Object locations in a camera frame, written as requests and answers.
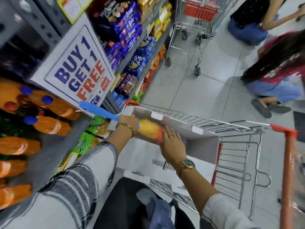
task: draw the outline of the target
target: sandal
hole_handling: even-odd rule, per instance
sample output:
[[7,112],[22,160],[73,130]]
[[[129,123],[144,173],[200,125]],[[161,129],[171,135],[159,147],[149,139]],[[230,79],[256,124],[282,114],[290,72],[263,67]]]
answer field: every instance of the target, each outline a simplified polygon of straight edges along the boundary
[[270,104],[268,106],[268,109],[272,112],[279,113],[279,114],[285,114],[292,110],[290,107],[278,105],[278,104]]
[[265,106],[262,105],[258,99],[253,99],[251,101],[251,104],[263,117],[267,119],[272,117],[270,110],[268,108],[265,108]]

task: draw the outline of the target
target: watch face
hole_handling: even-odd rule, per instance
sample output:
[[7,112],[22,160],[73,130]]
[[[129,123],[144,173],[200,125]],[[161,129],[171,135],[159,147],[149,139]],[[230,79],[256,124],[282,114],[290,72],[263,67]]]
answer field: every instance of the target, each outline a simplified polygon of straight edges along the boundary
[[190,159],[187,159],[187,158],[183,158],[182,163],[186,166],[195,167],[194,162]]

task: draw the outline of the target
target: tiled floor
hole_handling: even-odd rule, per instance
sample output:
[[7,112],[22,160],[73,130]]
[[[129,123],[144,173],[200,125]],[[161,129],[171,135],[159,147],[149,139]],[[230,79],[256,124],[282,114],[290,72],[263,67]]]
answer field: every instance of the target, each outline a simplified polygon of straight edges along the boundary
[[[241,5],[243,0],[231,12]],[[296,7],[305,0],[288,0],[280,10],[285,16],[296,10]],[[221,24],[217,36],[210,40],[200,63],[201,75],[195,77],[193,70],[196,57],[179,50],[171,51],[171,67],[163,64],[151,88],[142,100],[142,103],[157,107],[168,108],[194,115],[208,117],[225,122],[250,120],[268,124],[276,124],[294,128],[292,112],[265,119],[252,107],[250,101],[253,96],[242,85],[239,77],[243,71],[257,60],[257,49],[262,46],[250,47],[236,41],[227,31],[226,25],[229,14]],[[296,23],[290,21],[270,33],[273,35],[305,28],[305,18]],[[195,51],[195,36],[189,35],[187,41],[182,41],[178,33],[174,46]],[[305,112],[303,101],[289,103],[296,111]],[[280,204],[277,198],[281,193],[281,175],[284,154],[284,135],[271,130],[263,135],[260,170],[272,177],[272,185],[268,189],[257,188],[254,206],[253,222],[261,228],[278,228]],[[255,169],[256,152],[251,151],[247,171]],[[259,183],[266,184],[268,179],[259,175]],[[245,185],[242,211],[248,214],[252,199],[252,186]],[[189,212],[196,227],[198,215]]]

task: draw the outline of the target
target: wristwatch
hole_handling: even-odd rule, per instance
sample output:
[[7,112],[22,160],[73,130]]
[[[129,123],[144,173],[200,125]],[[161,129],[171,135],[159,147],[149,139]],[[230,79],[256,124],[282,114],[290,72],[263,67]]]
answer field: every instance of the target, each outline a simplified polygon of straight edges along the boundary
[[178,168],[176,169],[176,173],[180,178],[182,169],[193,169],[195,168],[195,163],[187,158],[183,158],[182,161],[179,163]]

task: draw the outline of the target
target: woman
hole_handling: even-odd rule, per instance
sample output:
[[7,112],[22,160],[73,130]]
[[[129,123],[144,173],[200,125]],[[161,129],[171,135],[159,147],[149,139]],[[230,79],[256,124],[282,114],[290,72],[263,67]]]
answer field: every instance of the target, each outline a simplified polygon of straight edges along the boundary
[[268,30],[305,14],[305,7],[278,19],[277,12],[286,0],[246,0],[232,15],[229,32],[248,45],[257,45],[268,36]]
[[[138,125],[139,120],[135,116],[120,115],[118,126],[107,141],[102,142],[86,155],[80,157],[76,164],[70,168],[56,174],[44,188],[40,189],[28,201],[29,204],[26,208],[18,208],[18,210],[14,211],[9,218],[1,222],[0,228],[86,228],[94,213],[98,194],[104,192],[112,183],[118,156],[136,133]],[[257,228],[240,210],[235,208],[223,195],[219,194],[194,166],[189,166],[188,169],[181,166],[181,163],[188,159],[185,146],[178,133],[165,127],[160,149],[166,161],[177,170],[177,175],[183,181],[198,212],[202,215],[200,221],[202,228]],[[122,191],[122,189],[118,190],[118,193],[114,199],[120,199],[120,197],[130,194]],[[141,197],[143,197],[143,192],[139,194],[139,199]],[[137,217],[132,219],[133,223],[130,220],[126,222],[132,215],[133,202],[120,201],[119,208],[115,209],[113,209],[112,202],[108,205],[110,205],[109,209],[104,211],[103,208],[101,211],[102,216],[107,217],[104,217],[104,220],[98,219],[94,228],[142,227],[139,223],[137,224],[138,226],[134,226],[137,221],[141,220]],[[122,214],[123,207],[128,208],[127,214]],[[170,217],[160,215],[158,219],[162,219],[162,228],[174,228]],[[145,223],[149,225],[151,222],[147,219]],[[161,225],[157,224],[155,225],[157,227],[153,227],[150,224],[149,228],[161,228]],[[177,229],[181,228],[181,224],[175,225],[175,227]]]
[[291,108],[281,106],[301,96],[301,89],[289,82],[291,75],[305,74],[305,30],[280,35],[257,51],[259,60],[245,70],[242,81],[247,89],[262,96],[252,105],[265,118],[271,112],[287,113]]

